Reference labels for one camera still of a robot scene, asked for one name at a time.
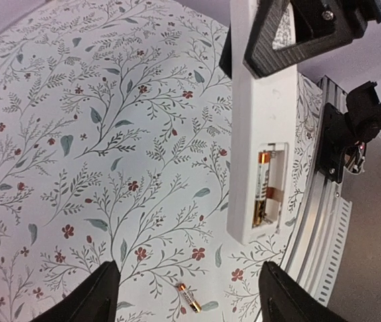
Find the white remote control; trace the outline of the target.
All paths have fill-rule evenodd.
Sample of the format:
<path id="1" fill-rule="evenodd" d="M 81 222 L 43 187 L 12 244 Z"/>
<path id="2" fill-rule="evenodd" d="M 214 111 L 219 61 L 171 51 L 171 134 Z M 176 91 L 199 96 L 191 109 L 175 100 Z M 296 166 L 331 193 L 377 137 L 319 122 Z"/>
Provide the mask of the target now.
<path id="1" fill-rule="evenodd" d="M 297 67 L 256 79 L 243 63 L 262 1 L 231 1 L 232 137 L 227 232 L 246 245 L 279 231 L 291 192 Z M 270 153 L 265 218 L 253 227 L 258 153 Z"/>

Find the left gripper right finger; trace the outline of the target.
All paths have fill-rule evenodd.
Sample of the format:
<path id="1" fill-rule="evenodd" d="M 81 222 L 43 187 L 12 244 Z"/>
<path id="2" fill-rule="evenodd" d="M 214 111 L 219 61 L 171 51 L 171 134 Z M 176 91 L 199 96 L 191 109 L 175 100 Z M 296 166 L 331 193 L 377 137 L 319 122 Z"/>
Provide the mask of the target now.
<path id="1" fill-rule="evenodd" d="M 275 262 L 264 262 L 258 279 L 262 320 L 346 322 L 318 303 Z"/>

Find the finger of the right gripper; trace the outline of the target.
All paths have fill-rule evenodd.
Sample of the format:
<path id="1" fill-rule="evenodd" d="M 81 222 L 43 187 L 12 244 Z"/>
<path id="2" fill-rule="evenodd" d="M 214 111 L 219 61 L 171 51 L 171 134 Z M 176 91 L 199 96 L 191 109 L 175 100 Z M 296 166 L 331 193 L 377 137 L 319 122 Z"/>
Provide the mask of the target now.
<path id="1" fill-rule="evenodd" d="M 231 30 L 228 30 L 221 57 L 219 59 L 219 67 L 228 77 L 232 77 L 231 56 Z"/>

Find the AAA battery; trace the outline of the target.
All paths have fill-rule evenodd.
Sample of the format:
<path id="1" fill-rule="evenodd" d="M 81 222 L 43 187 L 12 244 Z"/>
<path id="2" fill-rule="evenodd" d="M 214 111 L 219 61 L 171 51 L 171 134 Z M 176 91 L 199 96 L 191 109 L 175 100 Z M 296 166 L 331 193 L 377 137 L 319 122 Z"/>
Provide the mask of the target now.
<path id="1" fill-rule="evenodd" d="M 266 195 L 269 183 L 270 171 L 270 153 L 258 153 L 258 171 L 256 181 L 254 217 L 252 221 L 253 227 L 258 227 L 262 224 L 265 218 Z"/>
<path id="2" fill-rule="evenodd" d="M 186 287 L 184 283 L 182 282 L 178 283 L 176 285 L 176 288 L 178 289 L 179 293 L 182 295 L 185 302 L 189 305 L 189 307 L 194 312 L 200 313 L 202 311 L 200 304 L 198 304 L 192 292 Z"/>

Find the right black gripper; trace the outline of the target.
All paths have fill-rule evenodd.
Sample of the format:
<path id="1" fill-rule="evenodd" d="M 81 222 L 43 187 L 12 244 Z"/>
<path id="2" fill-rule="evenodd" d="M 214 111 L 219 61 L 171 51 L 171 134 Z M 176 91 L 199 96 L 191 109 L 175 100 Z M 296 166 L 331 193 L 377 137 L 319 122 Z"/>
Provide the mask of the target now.
<path id="1" fill-rule="evenodd" d="M 286 8 L 292 5 L 296 31 L 307 36 L 275 49 Z M 251 28 L 243 63 L 260 79 L 362 38 L 370 21 L 381 23 L 381 1 L 263 1 Z"/>

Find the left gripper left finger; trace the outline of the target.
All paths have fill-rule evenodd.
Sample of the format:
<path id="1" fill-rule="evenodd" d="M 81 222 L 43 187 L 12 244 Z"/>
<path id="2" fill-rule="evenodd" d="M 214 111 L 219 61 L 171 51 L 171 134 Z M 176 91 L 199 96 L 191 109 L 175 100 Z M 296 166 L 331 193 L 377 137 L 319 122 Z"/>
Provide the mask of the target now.
<path id="1" fill-rule="evenodd" d="M 115 261 L 103 262 L 65 299 L 37 316 L 36 321 L 114 321 L 120 278 Z"/>

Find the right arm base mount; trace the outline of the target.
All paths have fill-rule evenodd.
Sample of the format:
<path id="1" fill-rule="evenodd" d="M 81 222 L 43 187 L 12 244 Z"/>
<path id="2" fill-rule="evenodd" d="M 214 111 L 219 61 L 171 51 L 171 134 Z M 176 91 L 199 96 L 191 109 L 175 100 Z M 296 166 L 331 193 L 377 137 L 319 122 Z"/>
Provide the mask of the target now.
<path id="1" fill-rule="evenodd" d="M 378 84 L 368 81 L 346 93 L 326 76 L 319 86 L 325 98 L 316 169 L 340 184 L 345 167 L 351 162 L 361 166 L 366 144 L 381 131 Z"/>

